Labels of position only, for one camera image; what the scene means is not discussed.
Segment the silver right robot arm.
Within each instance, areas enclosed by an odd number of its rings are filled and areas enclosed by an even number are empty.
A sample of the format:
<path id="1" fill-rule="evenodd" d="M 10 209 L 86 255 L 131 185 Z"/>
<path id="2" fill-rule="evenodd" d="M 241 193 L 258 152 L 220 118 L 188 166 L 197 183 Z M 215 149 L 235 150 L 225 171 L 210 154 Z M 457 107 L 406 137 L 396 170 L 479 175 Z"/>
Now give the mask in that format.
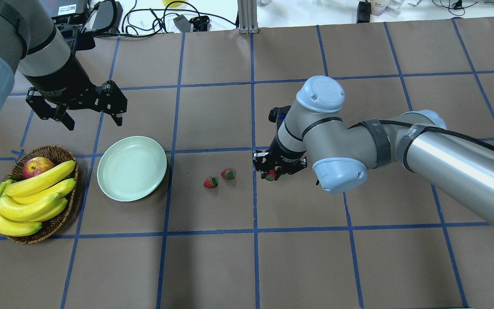
<path id="1" fill-rule="evenodd" d="M 317 184 L 335 194 L 364 184 L 369 170 L 398 163 L 494 226 L 494 146 L 448 130 L 430 110 L 347 127 L 339 114 L 344 100 L 337 80 L 313 76 L 292 105 L 273 108 L 276 135 L 266 151 L 253 151 L 261 178 L 310 166 Z"/>

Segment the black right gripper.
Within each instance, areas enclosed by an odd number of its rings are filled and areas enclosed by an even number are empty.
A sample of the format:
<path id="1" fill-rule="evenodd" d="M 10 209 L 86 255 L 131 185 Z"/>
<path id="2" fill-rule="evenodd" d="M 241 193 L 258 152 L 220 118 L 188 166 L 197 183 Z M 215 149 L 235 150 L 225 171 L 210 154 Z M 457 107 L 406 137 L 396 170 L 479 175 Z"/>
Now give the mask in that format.
<path id="1" fill-rule="evenodd" d="M 271 148 L 266 151 L 253 151 L 253 167 L 261 177 L 270 170 L 276 170 L 277 176 L 293 175 L 307 168 L 307 157 L 304 152 L 289 152 Z"/>

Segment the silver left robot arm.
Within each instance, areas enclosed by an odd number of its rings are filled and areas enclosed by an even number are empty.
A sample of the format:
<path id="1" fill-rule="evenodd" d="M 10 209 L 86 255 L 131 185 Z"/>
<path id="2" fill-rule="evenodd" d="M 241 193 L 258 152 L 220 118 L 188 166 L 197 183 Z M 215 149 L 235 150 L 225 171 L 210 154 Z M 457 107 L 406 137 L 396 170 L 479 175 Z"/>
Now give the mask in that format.
<path id="1" fill-rule="evenodd" d="M 112 80 L 94 85 L 76 58 L 78 50 L 94 48 L 94 37 L 110 28 L 56 24 L 39 0 L 0 0 L 0 112 L 20 72 L 32 85 L 26 103 L 40 119 L 73 130 L 67 112 L 90 109 L 121 126 L 127 111 L 122 90 Z"/>

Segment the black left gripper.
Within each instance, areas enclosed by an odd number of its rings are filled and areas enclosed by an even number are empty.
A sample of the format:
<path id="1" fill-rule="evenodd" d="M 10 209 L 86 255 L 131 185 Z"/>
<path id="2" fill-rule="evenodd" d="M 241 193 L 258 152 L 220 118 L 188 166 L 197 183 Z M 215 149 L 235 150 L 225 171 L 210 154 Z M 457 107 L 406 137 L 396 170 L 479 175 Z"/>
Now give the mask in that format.
<path id="1" fill-rule="evenodd" d="M 110 115 L 118 127 L 123 124 L 128 100 L 122 90 L 112 80 L 96 86 L 80 64 L 65 64 L 45 76 L 27 74 L 26 80 L 33 91 L 26 103 L 44 121 L 52 119 L 73 131 L 75 121 L 67 111 L 90 109 Z"/>

